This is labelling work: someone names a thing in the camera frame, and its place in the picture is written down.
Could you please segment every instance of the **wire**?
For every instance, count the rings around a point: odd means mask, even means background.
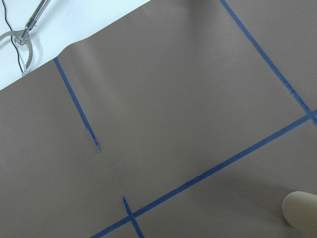
[[[10,23],[8,22],[7,17],[6,17],[6,6],[5,6],[5,3],[4,3],[4,0],[2,0],[2,4],[3,4],[3,7],[4,7],[4,19],[5,19],[5,22],[7,23],[8,27],[10,28],[10,31],[13,31],[13,30],[12,30],[12,27],[11,27]],[[15,48],[15,50],[16,50],[16,53],[17,53],[17,55],[18,55],[18,64],[19,64],[20,70],[21,70],[22,73],[24,73],[24,72],[23,72],[23,69],[22,69],[22,67],[21,67],[21,63],[20,63],[19,49],[17,48],[17,46],[16,46],[15,43],[13,42],[13,36],[11,36],[11,43],[12,43],[12,45],[14,46],[14,48]]]

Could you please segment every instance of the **blue painter's tape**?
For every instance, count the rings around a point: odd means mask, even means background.
[[[78,99],[77,99],[72,87],[70,86],[70,83],[69,83],[69,81],[68,81],[68,79],[66,77],[66,74],[65,74],[63,68],[61,67],[57,57],[54,58],[54,62],[56,64],[56,67],[57,67],[62,79],[64,80],[66,88],[67,88],[67,90],[68,90],[68,92],[69,92],[69,94],[70,94],[70,96],[71,96],[76,108],[77,108],[77,111],[78,111],[81,119],[83,120],[83,123],[85,124],[85,127],[87,128],[87,130],[88,130],[88,132],[89,132],[89,134],[90,134],[90,136],[91,136],[91,138],[92,138],[92,140],[93,140],[93,142],[94,142],[94,144],[95,144],[95,146],[97,148],[97,152],[100,152],[99,143],[98,143],[97,138],[96,138],[96,136],[94,134],[94,131],[91,128],[91,126],[90,126],[90,124],[89,124],[89,122],[88,122],[88,120],[87,120],[87,118],[86,118],[86,116],[84,114],[84,111],[81,108],[81,106],[79,104],[79,101],[78,101]]]
[[[299,96],[299,94],[295,91],[295,89],[292,87],[292,85],[287,81],[287,79],[284,77],[284,75],[281,73],[281,71],[276,67],[276,65],[272,62],[272,60],[268,57],[268,55],[264,52],[264,50],[261,48],[261,46],[257,43],[255,38],[251,35],[251,33],[248,31],[248,29],[243,25],[241,20],[238,18],[238,16],[234,13],[234,11],[231,9],[231,7],[228,5],[228,3],[225,0],[220,0],[224,8],[227,10],[227,12],[230,14],[230,16],[233,18],[233,20],[236,22],[236,24],[240,27],[240,29],[243,31],[243,33],[246,35],[246,37],[252,42],[252,44],[255,46],[255,48],[258,50],[262,58],[265,60],[265,62],[268,64],[268,66],[272,69],[272,71],[275,73],[275,75],[280,79],[280,81],[284,84],[284,86],[290,91],[290,93],[293,95],[295,100],[298,102],[298,104],[304,109],[304,111],[307,113],[307,115],[310,117],[310,119],[314,122],[315,125],[317,125],[317,119],[310,110],[310,108],[306,105],[306,103],[303,101],[303,99]]]
[[[122,220],[114,223],[113,225],[109,226],[108,228],[102,230],[101,232],[98,232],[97,234],[93,235],[91,238],[101,238],[110,232],[114,231],[115,229],[123,226],[124,224],[130,222],[130,217],[125,217]]]
[[[204,172],[203,174],[195,177],[194,179],[188,181],[187,183],[179,186],[178,188],[174,189],[173,191],[167,193],[166,195],[163,195],[162,197],[158,198],[157,200],[151,202],[150,204],[144,206],[143,208],[139,209],[138,211],[134,212],[133,215],[134,217],[139,217],[142,214],[146,213],[147,211],[151,210],[152,208],[162,204],[163,202],[167,201],[168,199],[172,198],[173,196],[179,194],[180,192],[190,188],[191,186],[199,183],[200,181],[208,178],[209,176],[215,174],[216,172],[224,169],[225,167],[229,166],[230,164],[238,161],[239,159],[249,155],[250,153],[254,152],[255,150],[261,148],[262,146],[265,146],[266,144],[272,142],[273,140],[279,138],[280,136],[288,133],[289,131],[295,129],[296,127],[300,126],[301,124],[307,122],[310,119],[309,116],[304,116],[300,119],[298,119],[297,121],[289,124],[288,126],[284,127],[283,129],[277,131],[276,133],[270,135],[269,137],[259,141],[258,143],[250,146],[249,148],[241,151],[240,153],[236,154],[235,156],[229,158],[228,160],[220,163],[219,165],[211,168],[210,170]],[[103,230],[102,232],[94,235],[92,238],[101,238],[102,236],[110,233],[111,231],[117,229],[118,227],[126,224],[129,220],[129,218],[124,218],[121,221],[113,224],[112,226],[106,228],[105,230]]]
[[[137,221],[135,220],[135,217],[134,217],[134,215],[133,215],[133,213],[132,213],[132,211],[131,211],[131,209],[130,209],[130,206],[129,206],[127,200],[125,199],[125,197],[123,197],[123,200],[122,200],[122,201],[123,201],[125,210],[127,211],[128,215],[129,215],[129,217],[130,217],[131,223],[132,223],[132,225],[133,225],[135,231],[137,232],[139,238],[144,238],[144,235],[142,234],[142,231],[141,231],[141,229],[140,229],[140,227],[139,227]]]

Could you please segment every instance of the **white surface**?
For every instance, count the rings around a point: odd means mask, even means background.
[[[30,31],[33,60],[29,72],[55,58],[68,45],[83,40],[149,0],[51,0],[37,27]],[[22,30],[37,1],[7,0],[7,17],[13,30]],[[0,6],[0,34],[9,31]],[[21,78],[15,49],[10,38],[0,42],[0,90]],[[21,47],[24,62],[26,46]]]

